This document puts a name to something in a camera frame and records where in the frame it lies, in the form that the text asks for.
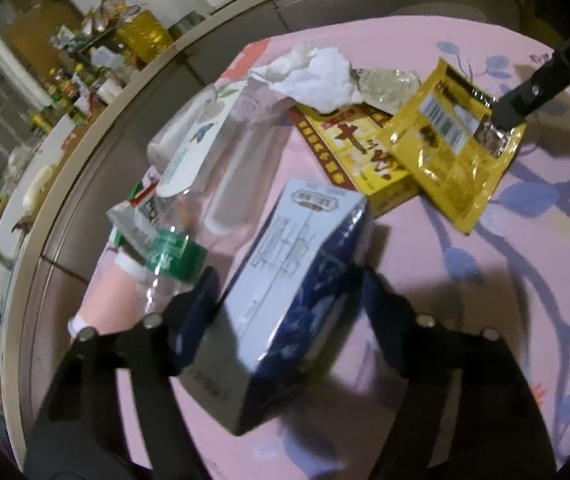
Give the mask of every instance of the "white pipe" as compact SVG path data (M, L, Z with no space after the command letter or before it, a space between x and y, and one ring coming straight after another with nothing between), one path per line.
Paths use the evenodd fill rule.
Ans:
M16 59L7 44L0 37L0 72L14 89L36 110L52 104L51 98Z

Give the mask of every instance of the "floral tablecloth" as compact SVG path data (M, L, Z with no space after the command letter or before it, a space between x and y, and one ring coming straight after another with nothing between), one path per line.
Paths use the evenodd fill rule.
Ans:
M302 42L338 46L356 68L415 70L422 78L442 56L496 95L528 77L551 53L501 27L398 16L250 44L223 77L242 77L250 66ZM293 176L324 178L292 128L266 211ZM433 312L461 330L493 326L503 333L538 401L558 463L564 462L570 454L570 88L530 118L520 153L469 236L452 228L424 197L379 218L376 236L370 261L416 310ZM127 378L120 379L130 452L148 465ZM244 436L229 435L177 381L174 386L194 440L212 476L221 480L364 479L404 392L382 362L364 316L331 377Z

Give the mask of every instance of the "blue and white carton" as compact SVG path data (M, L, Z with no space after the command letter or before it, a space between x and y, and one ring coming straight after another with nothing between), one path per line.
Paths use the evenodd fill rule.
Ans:
M231 433L266 420L302 384L343 311L370 224L361 193L301 180L283 190L180 376Z

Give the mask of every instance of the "green bottle label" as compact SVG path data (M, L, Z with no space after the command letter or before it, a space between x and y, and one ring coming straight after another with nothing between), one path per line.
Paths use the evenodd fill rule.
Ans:
M195 283L205 263L207 250L183 234L158 231L146 267L158 276L171 276Z

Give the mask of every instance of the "crumpled tissue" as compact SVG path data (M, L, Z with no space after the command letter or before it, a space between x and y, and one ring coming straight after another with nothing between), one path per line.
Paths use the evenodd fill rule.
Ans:
M251 68L249 76L274 92L328 114L363 101L350 69L338 48L300 44L268 65Z

